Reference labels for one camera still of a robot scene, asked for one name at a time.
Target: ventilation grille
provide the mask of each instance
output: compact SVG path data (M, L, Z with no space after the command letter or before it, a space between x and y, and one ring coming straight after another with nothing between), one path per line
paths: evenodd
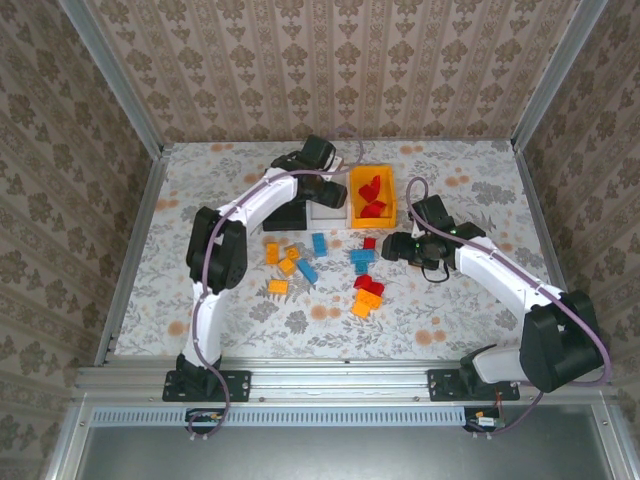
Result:
M96 408L92 427L186 426L185 407ZM384 427L464 425L463 407L426 408L236 408L229 427ZM194 422L194 425L211 423Z

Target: orange tray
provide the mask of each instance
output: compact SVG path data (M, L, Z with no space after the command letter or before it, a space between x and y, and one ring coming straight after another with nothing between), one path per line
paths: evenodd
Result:
M378 218L362 218L360 212L367 206L367 201L360 196L358 190L371 183L373 177L380 175L380 193L377 200L386 206ZM394 228L396 226L396 189L393 184L391 165L365 165L356 167L350 172L351 186L351 228Z

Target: blue block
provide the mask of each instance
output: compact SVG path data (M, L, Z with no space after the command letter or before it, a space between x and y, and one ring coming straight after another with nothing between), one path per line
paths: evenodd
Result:
M309 280L310 283L313 284L318 281L318 274L313 268L311 268L309 262L307 262L304 258L298 260L296 262L296 265L298 265L298 270L300 270L300 273L302 273L302 275L304 275L304 278Z
M313 250L316 254L316 257L326 257L328 254L327 244L324 241L324 234L314 233L311 235L311 239L313 240Z
M351 263L358 262L367 262L373 263L375 262L375 251L374 250L351 250Z
M356 262L356 275L365 275L369 271L367 262Z

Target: floral tablecloth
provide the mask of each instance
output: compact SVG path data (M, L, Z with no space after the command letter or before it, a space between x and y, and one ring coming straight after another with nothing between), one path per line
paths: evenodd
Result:
M347 163L355 142L334 142ZM404 204L408 179L424 176L457 222L473 221L509 256L547 280L547 270L514 155L506 141L368 141L367 163L393 166L397 230L411 223ZM203 205L216 208L255 183L272 159L298 149L285 143L189 143L174 146L146 240L116 355L176 355L186 341L192 306L185 264L191 225ZM416 192L418 199L422 192ZM314 258L311 231L249 237L249 268L232 291L223 355L263 358L458 359L489 343L518 341L516 319L475 281L453 272L443 284L419 269L379 255L391 230L325 231L329 255ZM380 309L353 315L356 278L349 250L377 239L374 280L386 286ZM269 294L277 267L265 264L265 244L296 245L319 274L315 286L296 272L286 297ZM436 278L442 272L429 272Z

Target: wall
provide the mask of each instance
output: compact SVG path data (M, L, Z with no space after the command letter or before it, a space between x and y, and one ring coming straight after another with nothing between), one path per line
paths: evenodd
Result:
M58 4L0 2L0 478L47 463L149 166Z
M640 2L609 1L525 156L565 278L594 300L640 440Z
M91 0L165 142L510 137L577 0Z

